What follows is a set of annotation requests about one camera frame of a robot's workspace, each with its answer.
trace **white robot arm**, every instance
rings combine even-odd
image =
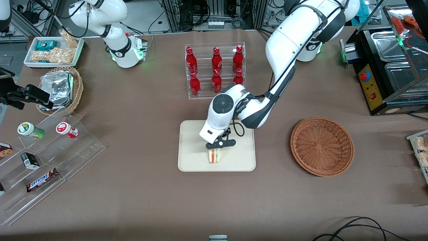
[[[41,1],[39,5],[53,12]],[[130,68],[144,60],[142,40],[126,36],[119,22],[128,16],[123,0],[87,0],[76,2],[68,8],[71,20],[79,27],[91,30],[106,42],[113,60],[122,68]],[[57,16],[54,18],[63,27]]]
[[[294,63],[299,53],[313,38],[326,42],[340,33],[345,20],[349,18],[346,17],[349,2],[350,0],[294,1],[287,11],[288,17],[266,43],[267,60],[275,76],[273,86],[263,95],[254,96],[240,84],[231,85],[215,96],[209,106],[205,125],[199,133],[208,142],[208,149],[235,145],[235,141],[222,140],[222,136],[228,135],[226,131],[234,115],[250,129],[259,128],[265,123],[294,75]]]
[[[0,0],[0,32],[8,29],[12,19],[10,0]]]

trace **aluminum foil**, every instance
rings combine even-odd
[[[42,81],[41,89],[51,95],[49,100],[54,105],[52,109],[68,107],[71,104],[73,97],[73,75],[69,71],[60,70],[47,73],[40,79]],[[40,105],[40,108],[44,111],[49,110],[42,105]]]

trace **yellow control panel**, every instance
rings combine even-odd
[[[369,65],[366,65],[364,69],[358,73],[358,79],[360,79],[370,110],[374,110],[383,103],[383,99],[382,96],[380,96],[379,89],[377,88]]]

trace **wicker basket with foil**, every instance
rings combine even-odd
[[[71,113],[77,108],[77,106],[79,105],[80,99],[82,97],[82,93],[83,93],[82,77],[80,76],[79,72],[73,67],[58,67],[49,71],[49,73],[60,71],[60,70],[67,70],[71,73],[71,75],[73,75],[73,102],[67,107],[67,111]],[[51,115],[56,111],[56,110],[44,111],[40,109],[39,104],[36,104],[36,108],[39,110],[40,113],[43,113],[46,115]]]
[[[322,116],[299,122],[291,134],[290,145],[299,165],[321,177],[343,173],[354,159],[349,133],[339,123]]]

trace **beige tray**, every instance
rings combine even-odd
[[[250,172],[256,168],[254,130],[245,128],[245,135],[239,137],[231,127],[229,138],[236,140],[234,147],[220,150],[220,162],[210,164],[206,142],[199,136],[205,120],[185,120],[180,125],[178,147],[178,169],[182,172]]]

